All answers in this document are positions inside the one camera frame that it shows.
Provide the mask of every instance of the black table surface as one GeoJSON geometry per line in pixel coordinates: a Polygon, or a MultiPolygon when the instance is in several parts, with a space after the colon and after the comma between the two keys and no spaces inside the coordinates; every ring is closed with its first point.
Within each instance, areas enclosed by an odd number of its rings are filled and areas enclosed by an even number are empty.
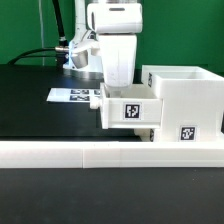
{"type": "Polygon", "coordinates": [[[139,141],[131,129],[101,128],[89,103],[50,103],[51,88],[99,89],[102,80],[66,76],[62,69],[0,66],[0,139],[139,141]]]}
{"type": "MultiPolygon", "coordinates": [[[[49,88],[98,84],[56,68],[0,66],[1,139],[104,140],[121,134],[121,140],[133,140],[127,130],[102,131],[98,112],[87,105],[79,114],[74,104],[46,102],[49,88]],[[78,120],[87,114],[94,118],[89,130],[77,131],[74,124],[86,127],[78,120]]],[[[0,169],[0,224],[24,223],[222,224],[224,169],[0,169]]]]}

